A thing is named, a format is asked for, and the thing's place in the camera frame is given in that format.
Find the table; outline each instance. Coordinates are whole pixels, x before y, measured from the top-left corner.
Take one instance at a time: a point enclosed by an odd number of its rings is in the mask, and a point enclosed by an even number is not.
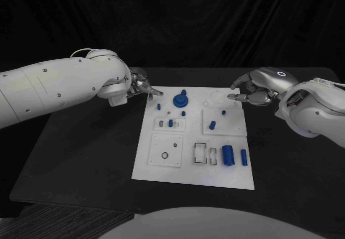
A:
[[[338,81],[328,68],[282,68],[301,81]],[[146,68],[152,85],[230,87],[253,68]],[[221,207],[305,229],[345,232],[345,149],[305,138],[275,117],[276,105],[244,104],[256,190],[132,180],[145,94],[110,107],[96,97],[49,118],[11,199],[146,214]]]

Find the black backdrop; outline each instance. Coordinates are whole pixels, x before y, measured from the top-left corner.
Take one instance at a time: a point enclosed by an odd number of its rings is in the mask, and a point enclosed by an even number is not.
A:
[[[91,47],[114,50],[130,66],[322,66],[343,80],[341,3],[2,0],[0,71]],[[0,130],[0,217],[16,216],[25,205],[11,202],[8,195],[48,117]]]

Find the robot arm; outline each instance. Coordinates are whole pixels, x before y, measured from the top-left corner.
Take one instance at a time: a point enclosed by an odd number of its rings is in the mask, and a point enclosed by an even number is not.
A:
[[[151,87],[143,69],[129,68],[110,50],[91,50],[87,57],[37,63],[0,73],[0,128],[71,107],[96,95],[112,106],[127,98],[164,93]]]
[[[240,77],[231,88],[247,82],[252,95],[230,94],[228,98],[254,105],[269,105],[280,100],[276,116],[293,131],[305,137],[327,136],[345,147],[345,90],[321,78],[302,82],[273,67],[259,68]]]

